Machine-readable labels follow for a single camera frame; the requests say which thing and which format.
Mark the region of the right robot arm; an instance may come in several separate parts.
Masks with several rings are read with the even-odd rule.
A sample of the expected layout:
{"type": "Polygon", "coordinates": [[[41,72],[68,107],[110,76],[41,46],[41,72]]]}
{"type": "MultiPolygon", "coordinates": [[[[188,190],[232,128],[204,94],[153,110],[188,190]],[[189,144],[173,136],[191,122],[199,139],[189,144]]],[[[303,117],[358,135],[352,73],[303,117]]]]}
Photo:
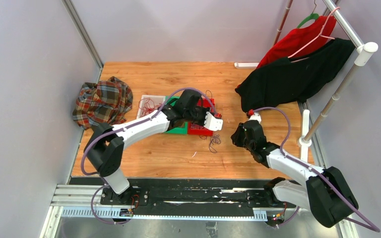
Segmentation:
{"type": "Polygon", "coordinates": [[[231,135],[232,143],[245,148],[254,160],[267,168],[278,170],[295,183],[275,178],[264,192],[264,201],[275,207],[289,202],[308,209],[316,220],[330,228],[358,209],[358,202],[344,175],[336,167],[323,169],[298,158],[290,159],[280,146],[268,142],[257,120],[240,123],[231,135]]]}

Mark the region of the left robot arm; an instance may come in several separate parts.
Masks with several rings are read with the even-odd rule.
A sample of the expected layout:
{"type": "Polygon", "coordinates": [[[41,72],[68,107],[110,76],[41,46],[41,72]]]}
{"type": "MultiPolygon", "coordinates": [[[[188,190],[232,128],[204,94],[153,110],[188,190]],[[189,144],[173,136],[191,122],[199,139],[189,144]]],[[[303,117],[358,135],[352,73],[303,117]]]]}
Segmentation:
{"type": "Polygon", "coordinates": [[[185,122],[207,129],[215,124],[216,109],[212,102],[208,107],[203,105],[208,98],[205,94],[190,87],[179,89],[179,92],[179,98],[169,97],[146,116],[116,125],[102,123],[93,128],[81,161],[87,159],[91,162],[94,174],[112,190],[114,200],[120,205],[126,205],[132,199],[130,183],[121,169],[122,156],[128,147],[185,122]]]}

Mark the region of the red plastic bin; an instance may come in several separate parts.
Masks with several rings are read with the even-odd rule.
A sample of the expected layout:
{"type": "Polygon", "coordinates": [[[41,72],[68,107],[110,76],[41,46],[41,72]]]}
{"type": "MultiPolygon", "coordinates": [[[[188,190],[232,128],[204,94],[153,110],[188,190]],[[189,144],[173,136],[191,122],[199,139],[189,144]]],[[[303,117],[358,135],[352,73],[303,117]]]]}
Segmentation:
{"type": "MultiPolygon", "coordinates": [[[[210,103],[205,98],[202,98],[197,103],[197,105],[198,106],[203,106],[203,107],[211,108],[210,103]]],[[[187,133],[189,135],[198,135],[198,136],[212,136],[213,135],[213,131],[211,131],[211,130],[203,127],[203,126],[197,125],[195,123],[190,123],[190,122],[188,123],[188,131],[187,131],[187,133]]]]}

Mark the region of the black shirt on hanger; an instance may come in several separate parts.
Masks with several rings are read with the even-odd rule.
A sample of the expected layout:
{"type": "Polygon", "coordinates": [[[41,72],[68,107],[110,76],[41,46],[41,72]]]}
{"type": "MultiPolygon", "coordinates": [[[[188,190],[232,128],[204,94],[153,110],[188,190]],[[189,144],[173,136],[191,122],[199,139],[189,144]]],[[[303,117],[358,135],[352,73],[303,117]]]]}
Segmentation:
{"type": "Polygon", "coordinates": [[[305,102],[338,75],[354,50],[350,40],[336,38],[306,56],[283,57],[255,69],[235,89],[242,111],[305,102]]]}

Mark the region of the white plastic strip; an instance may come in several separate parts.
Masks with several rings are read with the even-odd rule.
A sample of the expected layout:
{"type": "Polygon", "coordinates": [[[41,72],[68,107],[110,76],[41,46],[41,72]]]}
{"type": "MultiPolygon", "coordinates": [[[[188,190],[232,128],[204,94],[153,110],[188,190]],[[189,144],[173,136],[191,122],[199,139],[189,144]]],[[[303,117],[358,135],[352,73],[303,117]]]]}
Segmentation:
{"type": "Polygon", "coordinates": [[[235,62],[234,67],[237,69],[255,69],[258,62],[235,62]]]}

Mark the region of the green plastic bin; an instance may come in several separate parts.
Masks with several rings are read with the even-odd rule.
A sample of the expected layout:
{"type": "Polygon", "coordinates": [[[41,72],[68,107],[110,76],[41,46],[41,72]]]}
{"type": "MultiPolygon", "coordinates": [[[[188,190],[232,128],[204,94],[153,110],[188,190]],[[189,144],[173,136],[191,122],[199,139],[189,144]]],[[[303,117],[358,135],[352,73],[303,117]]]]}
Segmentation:
{"type": "MultiPolygon", "coordinates": [[[[179,99],[179,96],[172,96],[169,100],[167,100],[167,104],[171,104],[173,106],[177,99],[179,99]]],[[[188,133],[188,122],[184,122],[181,126],[172,128],[165,133],[186,135],[188,133]]]]}

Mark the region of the white plastic bin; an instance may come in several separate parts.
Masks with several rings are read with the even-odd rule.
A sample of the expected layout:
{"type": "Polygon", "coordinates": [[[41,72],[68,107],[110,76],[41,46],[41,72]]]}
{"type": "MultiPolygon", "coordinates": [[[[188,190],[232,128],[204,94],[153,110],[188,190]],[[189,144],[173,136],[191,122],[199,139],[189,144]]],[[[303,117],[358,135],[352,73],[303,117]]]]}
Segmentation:
{"type": "Polygon", "coordinates": [[[165,102],[165,99],[165,96],[160,95],[142,95],[138,102],[136,118],[138,119],[151,114],[165,102]]]}

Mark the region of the red shirt on hanger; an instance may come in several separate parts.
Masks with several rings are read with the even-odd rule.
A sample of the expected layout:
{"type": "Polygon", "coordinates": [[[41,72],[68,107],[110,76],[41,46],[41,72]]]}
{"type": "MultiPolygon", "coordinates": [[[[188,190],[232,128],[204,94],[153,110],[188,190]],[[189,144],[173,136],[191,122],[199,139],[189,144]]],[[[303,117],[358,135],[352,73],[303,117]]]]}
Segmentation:
{"type": "Polygon", "coordinates": [[[314,37],[316,37],[320,32],[324,36],[329,37],[333,32],[335,25],[336,19],[334,16],[320,16],[315,22],[305,28],[296,28],[291,30],[265,54],[257,65],[257,68],[272,63],[280,58],[291,55],[294,57],[301,57],[318,50],[327,43],[328,38],[318,37],[314,42],[306,46],[300,52],[296,52],[314,39],[314,37]]]}

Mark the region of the pink hanger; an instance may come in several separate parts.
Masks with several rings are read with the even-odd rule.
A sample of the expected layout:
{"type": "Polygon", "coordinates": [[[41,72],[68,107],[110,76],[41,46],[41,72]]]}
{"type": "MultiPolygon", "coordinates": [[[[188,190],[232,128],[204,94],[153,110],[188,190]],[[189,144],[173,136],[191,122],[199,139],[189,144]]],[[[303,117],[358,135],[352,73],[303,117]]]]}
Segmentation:
{"type": "Polygon", "coordinates": [[[325,23],[324,25],[322,26],[321,30],[319,31],[318,35],[315,36],[312,40],[310,40],[308,43],[306,43],[304,46],[302,46],[300,49],[298,49],[296,52],[294,52],[292,55],[288,56],[288,58],[292,58],[294,57],[295,55],[297,55],[300,51],[302,51],[304,48],[306,48],[307,46],[309,46],[311,43],[313,43],[317,38],[319,37],[323,37],[323,38],[326,38],[326,39],[334,39],[333,37],[330,37],[330,36],[326,36],[326,35],[323,35],[323,31],[324,31],[324,28],[326,27],[327,25],[327,22],[329,20],[329,18],[337,11],[339,10],[340,7],[336,7],[334,10],[332,10],[330,12],[330,14],[327,16],[326,20],[325,20],[325,23]]]}

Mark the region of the green hanger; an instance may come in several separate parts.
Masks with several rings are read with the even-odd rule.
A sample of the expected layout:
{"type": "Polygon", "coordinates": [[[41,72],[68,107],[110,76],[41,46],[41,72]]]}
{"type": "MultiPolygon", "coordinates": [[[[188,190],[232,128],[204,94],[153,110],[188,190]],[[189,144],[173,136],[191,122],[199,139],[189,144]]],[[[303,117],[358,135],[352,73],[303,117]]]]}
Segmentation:
{"type": "Polygon", "coordinates": [[[311,12],[310,15],[308,15],[306,18],[304,18],[300,23],[299,25],[297,26],[297,29],[300,29],[303,25],[305,25],[307,22],[311,21],[311,20],[314,20],[316,21],[318,18],[319,18],[319,14],[317,14],[315,12],[316,8],[317,8],[317,2],[316,0],[313,0],[313,4],[314,4],[314,7],[313,7],[313,10],[311,12]]]}

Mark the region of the plaid flannel shirt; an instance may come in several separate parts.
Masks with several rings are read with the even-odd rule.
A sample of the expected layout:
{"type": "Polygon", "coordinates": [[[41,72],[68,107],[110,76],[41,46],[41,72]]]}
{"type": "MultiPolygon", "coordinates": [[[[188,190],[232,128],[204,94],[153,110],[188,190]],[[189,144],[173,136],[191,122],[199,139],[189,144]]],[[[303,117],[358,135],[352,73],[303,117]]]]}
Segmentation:
{"type": "Polygon", "coordinates": [[[81,86],[72,112],[73,121],[83,129],[124,123],[126,113],[132,109],[133,93],[128,84],[112,76],[97,83],[85,82],[81,86]]]}

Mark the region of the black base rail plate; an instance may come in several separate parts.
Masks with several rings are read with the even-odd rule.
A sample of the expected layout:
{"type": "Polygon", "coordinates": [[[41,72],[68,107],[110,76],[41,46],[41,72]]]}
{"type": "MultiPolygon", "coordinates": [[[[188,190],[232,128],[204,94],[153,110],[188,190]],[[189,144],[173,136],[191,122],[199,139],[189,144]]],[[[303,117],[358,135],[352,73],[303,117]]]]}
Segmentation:
{"type": "Polygon", "coordinates": [[[269,202],[264,179],[131,178],[121,195],[103,189],[100,203],[131,207],[137,215],[246,217],[254,208],[281,212],[291,203],[269,202]]]}

